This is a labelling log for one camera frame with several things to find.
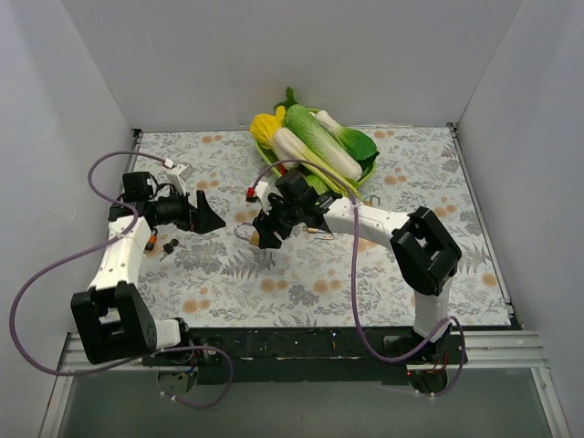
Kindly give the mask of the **large brass padlock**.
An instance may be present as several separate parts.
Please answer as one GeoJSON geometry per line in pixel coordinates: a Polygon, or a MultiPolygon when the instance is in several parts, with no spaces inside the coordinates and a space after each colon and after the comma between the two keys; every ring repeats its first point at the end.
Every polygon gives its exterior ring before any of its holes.
{"type": "Polygon", "coordinates": [[[251,223],[237,224],[234,228],[234,236],[252,246],[259,247],[259,233],[251,223]]]}

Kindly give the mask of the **orange black padlock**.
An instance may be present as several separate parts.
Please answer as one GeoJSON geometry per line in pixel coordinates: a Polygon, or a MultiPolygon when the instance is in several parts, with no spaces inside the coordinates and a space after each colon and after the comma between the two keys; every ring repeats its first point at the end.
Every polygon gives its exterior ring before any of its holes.
{"type": "Polygon", "coordinates": [[[157,236],[158,236],[158,230],[156,228],[152,228],[151,229],[151,236],[144,247],[144,250],[146,252],[151,252],[154,250],[154,247],[156,246],[156,243],[157,243],[157,236]]]}

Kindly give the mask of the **black-headed key pair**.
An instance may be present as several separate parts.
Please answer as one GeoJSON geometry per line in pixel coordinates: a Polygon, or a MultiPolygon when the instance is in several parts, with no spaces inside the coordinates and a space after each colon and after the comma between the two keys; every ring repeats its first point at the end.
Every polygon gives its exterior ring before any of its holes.
{"type": "Polygon", "coordinates": [[[153,257],[159,257],[160,260],[164,260],[167,256],[170,256],[177,249],[185,249],[186,246],[182,244],[178,239],[173,238],[169,242],[162,245],[162,248],[153,254],[153,257]]]}

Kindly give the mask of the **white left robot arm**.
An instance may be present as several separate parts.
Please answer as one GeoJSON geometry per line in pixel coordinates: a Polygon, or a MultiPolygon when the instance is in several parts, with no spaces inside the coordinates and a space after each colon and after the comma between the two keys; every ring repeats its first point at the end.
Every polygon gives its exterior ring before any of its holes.
{"type": "Polygon", "coordinates": [[[149,172],[122,176],[122,193],[109,209],[109,245],[89,287],[71,298],[78,334],[90,363],[143,356],[162,349],[176,365],[187,363],[194,353],[193,341],[182,318],[156,320],[138,291],[145,251],[161,225],[198,235],[223,228],[225,222],[196,192],[190,203],[186,180],[193,167],[181,163],[166,172],[169,193],[161,196],[159,184],[149,172]]]}

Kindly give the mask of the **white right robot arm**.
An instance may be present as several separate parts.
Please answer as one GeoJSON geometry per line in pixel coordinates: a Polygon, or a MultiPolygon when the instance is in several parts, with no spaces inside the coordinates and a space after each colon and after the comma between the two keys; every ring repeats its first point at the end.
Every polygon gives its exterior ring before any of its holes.
{"type": "Polygon", "coordinates": [[[359,203],[353,195],[319,194],[297,172],[286,173],[274,185],[254,182],[246,199],[261,205],[253,221],[261,248],[280,248],[299,224],[390,248],[414,291],[416,337],[410,351],[384,362],[404,362],[415,355],[430,363],[445,353],[443,337],[453,321],[448,314],[449,292],[462,252],[432,210],[387,212],[359,203]]]}

